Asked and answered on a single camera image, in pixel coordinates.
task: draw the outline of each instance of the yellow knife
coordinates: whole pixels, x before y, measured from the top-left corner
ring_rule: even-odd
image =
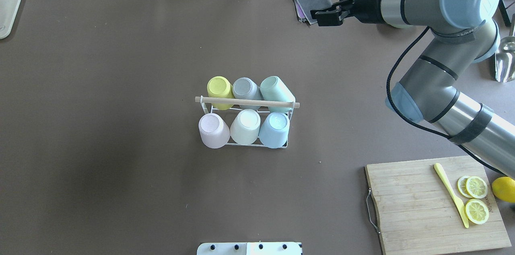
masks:
[[[454,193],[454,190],[451,187],[451,183],[449,182],[449,179],[447,178],[447,174],[445,174],[445,171],[443,170],[442,165],[439,163],[435,163],[434,165],[436,173],[442,180],[443,184],[445,185],[445,188],[447,188],[447,191],[449,191],[449,194],[451,194],[451,198],[454,201],[454,204],[456,205],[456,208],[458,208],[459,216],[461,217],[461,220],[463,221],[463,225],[465,228],[469,227],[469,218],[467,218],[467,215],[465,215],[465,205],[463,204],[463,201],[456,196]]]

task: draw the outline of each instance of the gray-blue cup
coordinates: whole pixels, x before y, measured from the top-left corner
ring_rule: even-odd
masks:
[[[279,148],[288,141],[289,119],[284,113],[269,114],[259,130],[259,140],[269,148]]]
[[[261,82],[261,94],[266,101],[295,102],[295,96],[277,76],[270,76]],[[269,107],[270,112],[286,113],[292,108]]]
[[[232,94],[236,99],[263,100],[259,86],[247,77],[242,77],[234,82]],[[259,109],[259,106],[251,105],[240,105],[240,107],[242,109]]]

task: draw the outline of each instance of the robotic arm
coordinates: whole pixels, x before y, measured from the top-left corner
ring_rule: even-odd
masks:
[[[394,105],[414,123],[423,119],[490,165],[515,178],[515,126],[453,87],[474,62],[493,55],[499,29],[493,21],[499,0],[340,0],[311,11],[319,26],[346,17],[363,23],[424,25],[434,39],[391,92]]]

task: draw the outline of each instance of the yellow cup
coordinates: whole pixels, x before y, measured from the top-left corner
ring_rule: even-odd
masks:
[[[208,82],[208,96],[217,97],[219,99],[233,99],[232,85],[225,77],[216,76]],[[213,103],[213,106],[219,110],[227,110],[233,107],[233,104]]]

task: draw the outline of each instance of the metal scoop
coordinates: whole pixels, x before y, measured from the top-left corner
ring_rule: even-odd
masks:
[[[515,80],[515,14],[511,17],[510,33],[501,39],[499,49],[495,52],[495,79],[499,82]]]

